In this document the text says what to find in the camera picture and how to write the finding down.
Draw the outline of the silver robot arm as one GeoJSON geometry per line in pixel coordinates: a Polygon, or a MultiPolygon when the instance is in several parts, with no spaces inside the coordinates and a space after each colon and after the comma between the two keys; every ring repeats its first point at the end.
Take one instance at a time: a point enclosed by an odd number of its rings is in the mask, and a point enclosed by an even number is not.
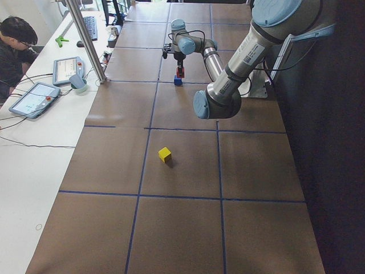
{"type": "Polygon", "coordinates": [[[177,60],[177,77],[184,77],[185,57],[200,53],[211,79],[205,90],[194,95],[196,116],[200,119],[235,116],[241,107],[239,87],[269,48],[280,45],[290,34],[300,35],[311,30],[322,8],[323,1],[254,1],[249,32],[227,65],[222,64],[213,40],[192,36],[182,19],[173,20],[171,49],[177,60]]]}

